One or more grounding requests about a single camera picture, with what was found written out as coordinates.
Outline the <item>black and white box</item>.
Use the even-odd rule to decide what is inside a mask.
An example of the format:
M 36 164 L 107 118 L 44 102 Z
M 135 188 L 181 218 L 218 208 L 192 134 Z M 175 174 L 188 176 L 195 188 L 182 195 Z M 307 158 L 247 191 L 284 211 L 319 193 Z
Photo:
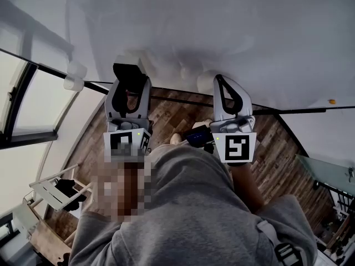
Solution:
M 119 84 L 131 93 L 141 93 L 148 79 L 139 57 L 118 55 L 113 64 L 113 72 Z

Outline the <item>black metal railing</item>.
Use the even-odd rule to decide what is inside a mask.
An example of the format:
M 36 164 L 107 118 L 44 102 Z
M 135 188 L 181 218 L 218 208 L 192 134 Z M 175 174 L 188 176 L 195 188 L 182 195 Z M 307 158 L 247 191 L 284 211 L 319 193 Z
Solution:
M 355 246 L 355 196 L 314 181 L 313 189 L 320 187 L 328 191 L 331 206 L 316 227 L 317 247 L 339 265 L 351 257 Z

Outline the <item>grey hoodie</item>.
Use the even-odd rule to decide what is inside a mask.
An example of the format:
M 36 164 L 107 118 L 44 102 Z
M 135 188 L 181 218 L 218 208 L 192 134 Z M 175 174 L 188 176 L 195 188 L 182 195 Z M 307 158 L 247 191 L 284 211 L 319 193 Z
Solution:
M 251 213 L 230 168 L 185 142 L 161 145 L 148 208 L 131 221 L 84 212 L 69 266 L 313 266 L 317 246 L 294 195 Z

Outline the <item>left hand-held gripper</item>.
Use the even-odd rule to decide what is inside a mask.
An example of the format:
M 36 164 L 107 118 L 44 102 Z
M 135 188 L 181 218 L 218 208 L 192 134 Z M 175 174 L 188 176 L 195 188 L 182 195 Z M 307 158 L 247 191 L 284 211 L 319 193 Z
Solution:
M 104 161 L 141 163 L 145 156 L 151 138 L 150 122 L 147 120 L 150 107 L 150 78 L 138 89 L 128 91 L 128 96 L 136 97 L 135 107 L 126 113 L 126 88 L 116 80 L 105 99 L 105 113 L 108 120 L 108 130 L 104 137 Z M 133 119 L 116 119 L 122 117 Z

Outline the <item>wooden board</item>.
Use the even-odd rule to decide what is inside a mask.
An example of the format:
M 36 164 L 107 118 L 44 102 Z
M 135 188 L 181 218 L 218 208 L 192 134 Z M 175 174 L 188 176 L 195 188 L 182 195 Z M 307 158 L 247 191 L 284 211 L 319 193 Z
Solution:
M 23 228 L 26 238 L 35 250 L 54 266 L 68 266 L 71 248 L 35 211 L 32 204 L 23 199 Z

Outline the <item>white plastic corner holder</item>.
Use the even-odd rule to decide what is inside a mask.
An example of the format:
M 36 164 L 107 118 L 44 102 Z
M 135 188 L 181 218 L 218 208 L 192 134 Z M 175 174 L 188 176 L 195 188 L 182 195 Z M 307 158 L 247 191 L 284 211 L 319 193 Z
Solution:
M 67 75 L 64 78 L 64 89 L 76 92 L 82 91 L 84 88 L 84 78 L 86 74 L 87 67 L 78 61 L 72 60 L 68 64 Z

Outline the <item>black device with screen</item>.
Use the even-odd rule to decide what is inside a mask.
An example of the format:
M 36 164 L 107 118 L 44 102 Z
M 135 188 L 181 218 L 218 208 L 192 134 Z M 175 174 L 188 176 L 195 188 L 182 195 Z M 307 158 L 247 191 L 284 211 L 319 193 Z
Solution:
M 201 125 L 183 134 L 184 138 L 192 147 L 201 148 L 213 142 L 214 138 L 209 127 Z

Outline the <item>frosted glass panel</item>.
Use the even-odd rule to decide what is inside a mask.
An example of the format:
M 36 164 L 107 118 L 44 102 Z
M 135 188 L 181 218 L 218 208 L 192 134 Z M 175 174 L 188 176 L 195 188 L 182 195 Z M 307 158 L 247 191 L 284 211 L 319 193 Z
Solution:
M 314 180 L 355 196 L 355 183 L 349 183 L 345 175 L 349 167 L 334 165 L 302 155 L 297 155 L 297 158 Z

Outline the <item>person's right forearm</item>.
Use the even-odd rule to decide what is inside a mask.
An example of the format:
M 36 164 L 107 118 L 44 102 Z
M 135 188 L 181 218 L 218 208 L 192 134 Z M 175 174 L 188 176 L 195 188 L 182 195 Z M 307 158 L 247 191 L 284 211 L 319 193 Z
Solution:
M 250 166 L 248 164 L 230 166 L 230 172 L 236 195 L 251 213 L 257 213 L 265 205 L 265 201 L 258 189 Z

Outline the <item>white wooden chair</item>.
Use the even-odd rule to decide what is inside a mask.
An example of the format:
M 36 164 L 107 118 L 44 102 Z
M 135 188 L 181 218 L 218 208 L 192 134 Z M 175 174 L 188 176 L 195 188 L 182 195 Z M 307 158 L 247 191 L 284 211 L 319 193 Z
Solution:
M 86 191 L 93 192 L 93 184 L 89 183 L 84 185 L 80 181 L 74 178 L 74 173 L 76 168 L 79 167 L 78 164 L 69 166 L 66 169 L 61 170 L 51 176 L 41 178 L 35 182 L 29 184 L 29 187 L 40 196 L 39 202 L 45 200 L 54 210 L 60 211 L 68 204 L 74 202 L 80 195 L 83 195 Z M 82 189 L 77 191 L 77 193 L 71 197 L 64 194 L 64 192 L 57 189 L 54 185 L 54 180 L 59 180 L 60 176 L 69 172 L 71 174 L 70 180 L 74 181 L 74 184 L 79 185 Z

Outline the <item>person's left forearm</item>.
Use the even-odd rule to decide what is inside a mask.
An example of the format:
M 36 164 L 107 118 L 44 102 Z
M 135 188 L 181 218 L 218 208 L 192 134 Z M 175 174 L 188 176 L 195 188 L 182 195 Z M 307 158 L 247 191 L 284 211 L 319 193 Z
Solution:
M 114 222 L 131 221 L 148 208 L 154 187 L 152 169 L 143 162 L 98 162 L 92 171 L 89 208 Z

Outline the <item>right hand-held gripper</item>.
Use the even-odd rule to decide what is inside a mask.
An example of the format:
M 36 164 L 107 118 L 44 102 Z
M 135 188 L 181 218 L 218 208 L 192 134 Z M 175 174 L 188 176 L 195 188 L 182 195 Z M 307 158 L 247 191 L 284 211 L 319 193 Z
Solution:
M 226 103 L 225 91 L 234 102 L 232 107 Z M 253 131 L 255 118 L 251 116 L 249 94 L 237 82 L 221 74 L 214 78 L 213 92 L 215 122 L 210 124 L 210 129 L 220 161 L 228 164 L 252 162 L 257 133 Z

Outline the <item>black framed window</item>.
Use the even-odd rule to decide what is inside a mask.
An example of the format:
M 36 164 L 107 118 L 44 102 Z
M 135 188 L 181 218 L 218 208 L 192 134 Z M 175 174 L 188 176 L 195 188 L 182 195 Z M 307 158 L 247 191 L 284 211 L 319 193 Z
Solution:
M 50 69 L 0 50 L 0 150 L 55 141 L 76 93 Z

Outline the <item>black clothing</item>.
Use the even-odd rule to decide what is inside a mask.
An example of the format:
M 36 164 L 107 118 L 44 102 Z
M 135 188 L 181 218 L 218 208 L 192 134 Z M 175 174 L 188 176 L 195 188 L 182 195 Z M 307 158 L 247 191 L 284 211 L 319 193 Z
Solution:
M 57 181 L 55 184 L 55 187 L 60 190 L 62 193 L 64 193 L 67 197 L 71 198 L 74 195 L 78 193 L 73 187 L 75 185 L 74 180 L 66 180 L 66 179 L 60 179 Z M 79 203 L 84 202 L 87 199 L 87 197 L 83 194 L 81 194 L 78 198 L 76 198 L 74 201 L 69 203 L 64 207 L 64 210 L 67 212 L 70 211 L 75 211 L 79 208 Z

